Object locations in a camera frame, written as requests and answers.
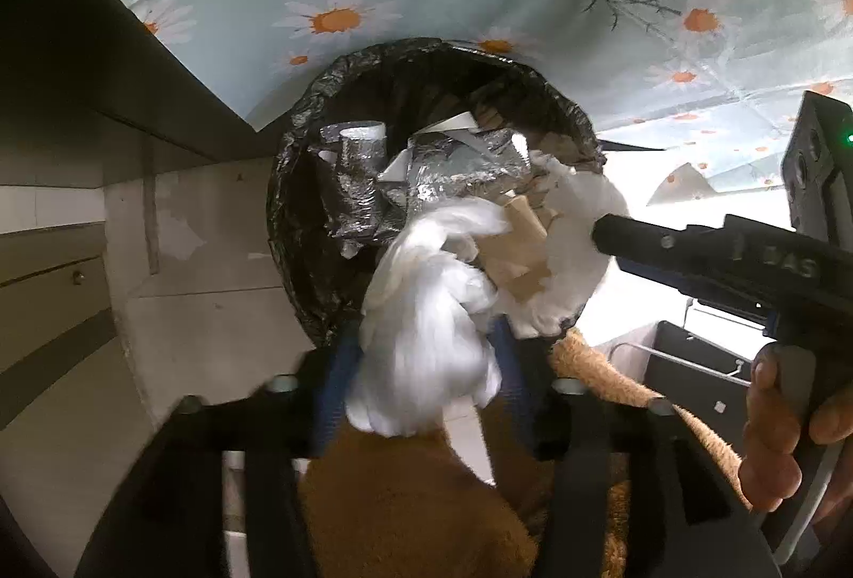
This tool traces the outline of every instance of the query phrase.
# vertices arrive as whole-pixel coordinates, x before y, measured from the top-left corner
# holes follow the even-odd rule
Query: white plastic bag
[[[606,214],[628,215],[624,197],[606,176],[576,171],[536,150],[530,158],[549,171],[543,205],[559,216],[545,242],[551,277],[541,281],[543,291],[523,304],[509,292],[499,294],[496,311],[509,317],[517,338],[560,334],[560,324],[590,299],[610,262],[592,242],[594,224]]]
[[[445,406],[471,395],[478,406],[501,383],[492,347],[471,314],[492,306],[485,274],[442,250],[471,248],[472,235],[505,233],[503,210],[480,198],[444,200],[412,220],[376,268],[361,312],[364,356],[347,394],[362,431],[412,436],[441,424]]]

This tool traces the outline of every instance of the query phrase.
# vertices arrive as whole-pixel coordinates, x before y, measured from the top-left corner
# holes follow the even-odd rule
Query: hand
[[[746,455],[739,478],[745,497],[758,511],[775,511],[803,480],[792,453],[801,424],[776,385],[779,365],[770,348],[752,366],[752,385],[746,396],[749,421],[744,429]],[[826,446],[853,434],[853,385],[830,398],[812,416],[808,435]],[[853,500],[853,439],[848,440],[814,523],[840,520]]]

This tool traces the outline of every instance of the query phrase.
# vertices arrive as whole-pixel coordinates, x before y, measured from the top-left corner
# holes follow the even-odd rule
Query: floor
[[[183,395],[242,398],[292,372],[310,342],[267,246],[270,159],[229,162],[104,189],[112,306],[155,422]],[[447,412],[450,438],[492,477],[470,403]]]

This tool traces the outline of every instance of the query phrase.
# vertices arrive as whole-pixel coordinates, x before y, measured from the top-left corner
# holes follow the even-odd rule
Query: crumpled aluminum foil
[[[321,128],[328,149],[311,148],[317,156],[320,195],[330,236],[342,243],[341,254],[353,257],[358,242],[371,241],[382,221],[385,201],[376,177],[387,165],[385,124],[349,121]]]
[[[481,133],[426,133],[415,138],[408,172],[408,218],[450,197],[487,200],[530,178],[527,140],[512,128]]]

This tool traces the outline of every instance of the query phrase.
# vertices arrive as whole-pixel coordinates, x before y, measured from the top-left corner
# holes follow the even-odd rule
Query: daisy flower
[[[815,91],[825,97],[829,97],[829,95],[833,94],[835,91],[835,85],[833,85],[833,83],[828,79],[822,79],[819,82],[813,83],[813,85],[809,85],[806,89],[809,91]]]
[[[658,87],[675,91],[685,91],[705,82],[699,76],[698,70],[685,61],[670,61],[663,66],[651,66],[648,68],[646,80]]]
[[[739,151],[752,155],[756,159],[763,159],[782,152],[785,149],[785,145],[786,141],[783,138],[767,137],[757,142],[751,142],[739,148]]]
[[[495,55],[526,55],[530,58],[540,58],[539,42],[534,38],[513,31],[507,27],[492,27],[485,34],[472,42],[485,53]]]
[[[715,128],[709,125],[707,128],[699,128],[689,132],[687,139],[696,142],[707,141],[709,138],[719,138],[721,135],[726,135],[728,131],[722,128]]]
[[[290,51],[285,57],[273,63],[272,68],[277,73],[288,73],[299,70],[309,61],[307,53]]]
[[[811,0],[826,31],[853,27],[853,0]]]
[[[782,175],[777,172],[758,172],[758,175],[756,175],[756,181],[758,181],[759,183],[761,183],[762,186],[765,186],[767,188],[781,186]]]
[[[784,133],[792,131],[796,124],[796,115],[792,114],[776,114],[769,116],[769,121],[773,125],[775,131]]]
[[[706,114],[688,112],[685,114],[675,114],[674,116],[671,116],[671,119],[673,119],[673,121],[678,121],[679,123],[695,123],[696,121],[705,121]]]
[[[394,12],[397,4],[368,5],[364,0],[326,0],[323,7],[286,3],[293,14],[273,27],[293,27],[293,37],[310,35],[313,41],[351,38],[355,34],[373,37],[402,17]]]
[[[696,44],[714,38],[731,38],[739,18],[725,14],[732,0],[686,0],[680,17],[669,21],[682,44]]]
[[[175,0],[142,1],[133,8],[133,14],[164,44],[186,44],[193,38],[187,30],[195,26],[195,20],[185,19],[193,6],[176,8],[174,4]]]

